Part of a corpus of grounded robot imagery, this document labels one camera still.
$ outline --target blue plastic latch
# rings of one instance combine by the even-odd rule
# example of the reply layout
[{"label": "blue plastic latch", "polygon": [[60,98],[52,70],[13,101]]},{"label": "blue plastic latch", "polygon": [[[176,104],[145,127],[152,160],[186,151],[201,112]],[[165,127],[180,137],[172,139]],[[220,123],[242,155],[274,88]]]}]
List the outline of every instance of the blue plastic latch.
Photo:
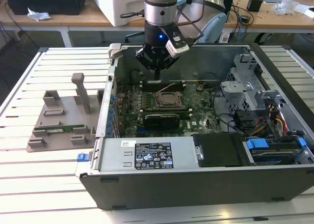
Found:
[{"label": "blue plastic latch", "polygon": [[306,141],[303,138],[299,138],[298,141],[299,141],[300,145],[302,146],[302,148],[306,147]]},{"label": "blue plastic latch", "polygon": [[265,139],[262,138],[253,138],[249,139],[247,142],[247,147],[249,149],[267,149],[269,148]]},{"label": "blue plastic latch", "polygon": [[78,154],[77,162],[88,162],[88,154],[85,153]]}]

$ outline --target computer case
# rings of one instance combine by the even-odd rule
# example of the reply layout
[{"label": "computer case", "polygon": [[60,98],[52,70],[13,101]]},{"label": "computer case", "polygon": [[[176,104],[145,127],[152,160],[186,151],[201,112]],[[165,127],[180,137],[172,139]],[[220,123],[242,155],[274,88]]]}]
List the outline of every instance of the computer case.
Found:
[{"label": "computer case", "polygon": [[49,14],[78,15],[85,0],[7,0],[15,15],[25,15],[27,8]]}]

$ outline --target white box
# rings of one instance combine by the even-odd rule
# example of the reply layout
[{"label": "white box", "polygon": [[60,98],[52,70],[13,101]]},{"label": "white box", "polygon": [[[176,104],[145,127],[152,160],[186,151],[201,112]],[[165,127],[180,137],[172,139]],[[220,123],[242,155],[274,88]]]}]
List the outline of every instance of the white box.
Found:
[{"label": "white box", "polygon": [[309,16],[311,19],[314,18],[314,6],[308,8],[305,12],[305,15]]},{"label": "white box", "polygon": [[126,25],[128,22],[142,19],[132,17],[121,19],[120,15],[126,12],[139,12],[144,9],[144,0],[94,0],[113,26]]}]

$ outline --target regulatory label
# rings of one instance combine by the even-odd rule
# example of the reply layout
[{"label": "regulatory label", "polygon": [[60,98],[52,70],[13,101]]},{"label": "regulatory label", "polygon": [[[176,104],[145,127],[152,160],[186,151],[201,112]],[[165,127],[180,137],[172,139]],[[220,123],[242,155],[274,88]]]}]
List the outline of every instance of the regulatory label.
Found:
[{"label": "regulatory label", "polygon": [[135,144],[135,168],[173,168],[171,143]]}]

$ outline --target circuit board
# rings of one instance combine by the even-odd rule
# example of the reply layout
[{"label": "circuit board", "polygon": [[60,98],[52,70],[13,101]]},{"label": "circuit board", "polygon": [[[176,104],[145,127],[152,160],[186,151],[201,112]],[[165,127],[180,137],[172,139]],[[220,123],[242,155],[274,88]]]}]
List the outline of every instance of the circuit board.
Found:
[{"label": "circuit board", "polygon": [[[219,133],[221,128],[212,112],[211,90],[197,91],[198,83],[186,83],[182,91],[147,92],[133,85],[118,96],[120,135],[135,137],[181,137],[195,133]],[[176,129],[147,130],[144,120],[150,115],[180,117]]]}]

